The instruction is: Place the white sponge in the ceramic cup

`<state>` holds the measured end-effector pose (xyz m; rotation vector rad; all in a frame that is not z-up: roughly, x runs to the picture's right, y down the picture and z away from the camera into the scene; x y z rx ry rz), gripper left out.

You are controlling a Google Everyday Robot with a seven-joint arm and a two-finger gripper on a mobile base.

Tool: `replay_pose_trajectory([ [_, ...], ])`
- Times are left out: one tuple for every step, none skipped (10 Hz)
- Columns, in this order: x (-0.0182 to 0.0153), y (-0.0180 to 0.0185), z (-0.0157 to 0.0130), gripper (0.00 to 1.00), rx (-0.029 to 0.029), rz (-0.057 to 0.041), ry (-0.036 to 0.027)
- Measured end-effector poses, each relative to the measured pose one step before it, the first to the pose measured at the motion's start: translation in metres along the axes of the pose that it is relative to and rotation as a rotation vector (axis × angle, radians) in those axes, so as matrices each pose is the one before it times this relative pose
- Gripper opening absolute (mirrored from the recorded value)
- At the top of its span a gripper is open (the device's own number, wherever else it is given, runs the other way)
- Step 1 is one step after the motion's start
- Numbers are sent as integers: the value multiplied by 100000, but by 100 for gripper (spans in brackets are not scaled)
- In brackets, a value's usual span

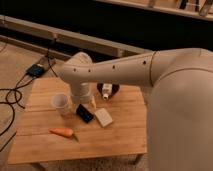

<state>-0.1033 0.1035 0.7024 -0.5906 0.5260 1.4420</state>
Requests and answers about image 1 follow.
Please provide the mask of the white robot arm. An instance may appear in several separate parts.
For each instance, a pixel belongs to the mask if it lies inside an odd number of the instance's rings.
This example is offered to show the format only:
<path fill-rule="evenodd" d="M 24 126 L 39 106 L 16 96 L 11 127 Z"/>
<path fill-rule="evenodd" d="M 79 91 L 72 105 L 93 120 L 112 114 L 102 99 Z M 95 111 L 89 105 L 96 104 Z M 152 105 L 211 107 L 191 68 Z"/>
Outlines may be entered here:
<path fill-rule="evenodd" d="M 213 51 L 162 50 L 99 63 L 80 52 L 59 77 L 76 102 L 89 94 L 85 83 L 149 87 L 149 170 L 213 171 Z"/>

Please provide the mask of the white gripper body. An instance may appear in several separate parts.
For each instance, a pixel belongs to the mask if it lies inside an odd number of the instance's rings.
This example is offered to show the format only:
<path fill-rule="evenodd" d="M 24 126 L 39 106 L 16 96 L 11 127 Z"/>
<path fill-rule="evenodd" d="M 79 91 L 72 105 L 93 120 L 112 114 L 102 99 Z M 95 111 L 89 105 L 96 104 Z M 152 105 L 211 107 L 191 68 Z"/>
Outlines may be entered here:
<path fill-rule="evenodd" d="M 92 98 L 89 83 L 71 84 L 71 99 L 75 104 L 88 103 Z"/>

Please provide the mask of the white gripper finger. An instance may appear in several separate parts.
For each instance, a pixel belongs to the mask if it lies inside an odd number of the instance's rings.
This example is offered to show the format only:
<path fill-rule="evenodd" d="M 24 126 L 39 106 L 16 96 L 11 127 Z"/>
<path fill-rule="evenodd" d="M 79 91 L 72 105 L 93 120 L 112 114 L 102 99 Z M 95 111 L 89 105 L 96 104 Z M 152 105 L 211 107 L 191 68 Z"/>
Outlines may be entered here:
<path fill-rule="evenodd" d="M 96 101 L 95 101 L 94 97 L 92 97 L 90 99 L 89 104 L 91 105 L 91 107 L 93 107 L 94 109 L 96 109 Z"/>

